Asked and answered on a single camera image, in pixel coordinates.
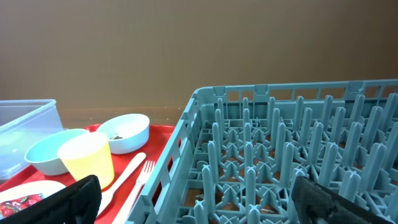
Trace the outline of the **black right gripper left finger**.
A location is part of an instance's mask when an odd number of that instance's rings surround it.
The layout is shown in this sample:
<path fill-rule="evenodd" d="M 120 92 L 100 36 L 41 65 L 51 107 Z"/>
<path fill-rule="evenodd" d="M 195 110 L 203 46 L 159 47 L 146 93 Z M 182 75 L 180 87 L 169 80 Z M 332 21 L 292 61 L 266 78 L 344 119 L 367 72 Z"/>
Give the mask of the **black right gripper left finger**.
<path fill-rule="evenodd" d="M 89 175 L 55 194 L 3 218 L 1 224 L 94 224 L 101 204 L 97 176 Z"/>

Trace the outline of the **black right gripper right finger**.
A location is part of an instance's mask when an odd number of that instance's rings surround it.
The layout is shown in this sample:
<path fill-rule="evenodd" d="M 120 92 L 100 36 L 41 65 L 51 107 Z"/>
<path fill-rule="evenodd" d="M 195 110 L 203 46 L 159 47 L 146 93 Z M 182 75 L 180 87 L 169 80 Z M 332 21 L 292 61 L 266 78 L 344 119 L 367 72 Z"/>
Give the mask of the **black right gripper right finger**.
<path fill-rule="evenodd" d="M 304 176 L 295 179 L 291 195 L 301 224 L 389 223 Z"/>

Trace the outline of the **white plastic spoon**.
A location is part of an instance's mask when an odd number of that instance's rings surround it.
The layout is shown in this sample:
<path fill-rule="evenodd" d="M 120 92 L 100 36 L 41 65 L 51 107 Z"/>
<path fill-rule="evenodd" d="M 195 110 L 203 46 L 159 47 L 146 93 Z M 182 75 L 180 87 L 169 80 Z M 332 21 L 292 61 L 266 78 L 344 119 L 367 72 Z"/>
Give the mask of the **white plastic spoon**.
<path fill-rule="evenodd" d="M 139 165 L 146 158 L 144 152 L 140 152 L 134 156 L 127 167 L 123 170 L 122 174 L 114 182 L 114 184 L 106 191 L 101 194 L 101 203 L 97 213 L 97 217 L 105 210 L 105 208 L 111 203 L 114 193 L 117 189 L 126 181 L 126 179 L 139 167 Z"/>

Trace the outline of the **light blue plate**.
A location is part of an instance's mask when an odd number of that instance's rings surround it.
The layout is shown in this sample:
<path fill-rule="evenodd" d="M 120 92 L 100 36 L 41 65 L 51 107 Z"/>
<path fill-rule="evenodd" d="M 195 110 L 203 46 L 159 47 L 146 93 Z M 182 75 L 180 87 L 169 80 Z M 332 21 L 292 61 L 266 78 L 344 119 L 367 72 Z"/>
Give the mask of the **light blue plate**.
<path fill-rule="evenodd" d="M 29 182 L 1 191 L 1 202 L 32 194 L 44 194 L 45 198 L 47 198 L 65 187 L 64 184 L 53 180 Z"/>

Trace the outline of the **yellow plastic cup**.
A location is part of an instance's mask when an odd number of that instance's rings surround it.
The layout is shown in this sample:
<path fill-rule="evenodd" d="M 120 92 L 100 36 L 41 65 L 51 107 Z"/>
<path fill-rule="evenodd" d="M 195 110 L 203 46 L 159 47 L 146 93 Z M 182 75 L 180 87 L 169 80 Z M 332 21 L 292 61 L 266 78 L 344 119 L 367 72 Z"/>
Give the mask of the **yellow plastic cup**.
<path fill-rule="evenodd" d="M 85 133 L 72 138 L 61 145 L 57 155 L 76 181 L 95 175 L 101 189 L 105 189 L 114 179 L 113 160 L 105 133 Z"/>

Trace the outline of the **light green bowl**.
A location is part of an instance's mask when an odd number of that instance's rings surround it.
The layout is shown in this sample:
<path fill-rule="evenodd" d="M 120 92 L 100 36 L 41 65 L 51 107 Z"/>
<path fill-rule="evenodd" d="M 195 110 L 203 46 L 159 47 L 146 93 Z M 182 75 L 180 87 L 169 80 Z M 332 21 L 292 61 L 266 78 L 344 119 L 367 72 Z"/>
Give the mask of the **light green bowl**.
<path fill-rule="evenodd" d="M 32 146 L 24 155 L 24 159 L 44 175 L 55 176 L 68 172 L 57 155 L 60 147 L 67 141 L 89 133 L 85 129 L 68 129 L 52 134 Z"/>

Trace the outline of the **red strawberry candy wrapper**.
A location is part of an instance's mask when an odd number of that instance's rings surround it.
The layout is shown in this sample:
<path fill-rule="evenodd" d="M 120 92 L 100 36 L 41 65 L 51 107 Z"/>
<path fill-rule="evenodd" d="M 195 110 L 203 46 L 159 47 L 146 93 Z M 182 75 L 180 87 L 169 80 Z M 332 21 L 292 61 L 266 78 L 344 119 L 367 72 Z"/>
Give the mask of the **red strawberry candy wrapper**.
<path fill-rule="evenodd" d="M 1 202 L 1 219 L 20 212 L 21 210 L 34 205 L 44 198 L 44 194 L 32 194 L 17 199 L 3 201 Z"/>

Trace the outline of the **white plastic fork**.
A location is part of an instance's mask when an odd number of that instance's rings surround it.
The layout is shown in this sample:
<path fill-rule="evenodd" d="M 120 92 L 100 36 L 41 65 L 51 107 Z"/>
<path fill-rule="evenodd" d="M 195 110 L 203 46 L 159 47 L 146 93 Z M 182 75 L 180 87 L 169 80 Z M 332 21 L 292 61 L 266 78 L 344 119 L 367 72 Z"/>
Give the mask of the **white plastic fork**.
<path fill-rule="evenodd" d="M 146 182 L 149 180 L 149 177 L 154 170 L 156 162 L 155 161 L 146 161 L 144 164 L 144 167 L 141 170 L 141 173 L 139 174 L 136 184 L 127 197 L 126 201 L 122 205 L 120 211 L 114 218 L 112 224 L 124 224 L 126 220 L 128 219 L 128 216 L 134 206 L 134 203 L 141 191 L 141 188 L 146 184 Z"/>

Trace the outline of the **light blue bowl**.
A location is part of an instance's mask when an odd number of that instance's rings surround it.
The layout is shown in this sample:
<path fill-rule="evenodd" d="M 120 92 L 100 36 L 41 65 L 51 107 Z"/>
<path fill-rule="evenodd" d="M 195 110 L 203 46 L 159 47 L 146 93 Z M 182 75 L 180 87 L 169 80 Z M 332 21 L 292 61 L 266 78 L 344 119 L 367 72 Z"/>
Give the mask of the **light blue bowl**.
<path fill-rule="evenodd" d="M 150 119 L 144 114 L 125 114 L 101 124 L 96 130 L 105 133 L 112 154 L 127 154 L 140 149 L 149 139 Z"/>

